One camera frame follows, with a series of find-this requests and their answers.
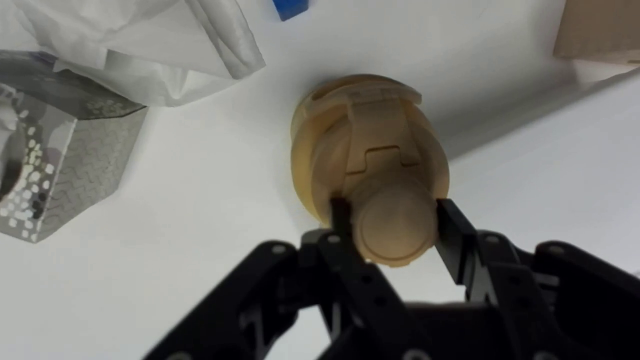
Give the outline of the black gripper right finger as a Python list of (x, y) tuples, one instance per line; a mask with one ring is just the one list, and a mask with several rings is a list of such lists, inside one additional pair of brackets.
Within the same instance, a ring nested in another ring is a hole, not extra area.
[(438, 254), (464, 301), (438, 312), (467, 360), (640, 360), (640, 281), (559, 241), (517, 249), (440, 201)]

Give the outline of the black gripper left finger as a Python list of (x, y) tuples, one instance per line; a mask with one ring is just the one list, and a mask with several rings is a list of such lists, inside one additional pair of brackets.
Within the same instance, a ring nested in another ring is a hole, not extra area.
[(307, 308), (330, 339), (317, 360), (427, 360), (426, 334), (358, 254), (343, 198), (325, 231), (257, 245), (142, 360), (265, 360)]

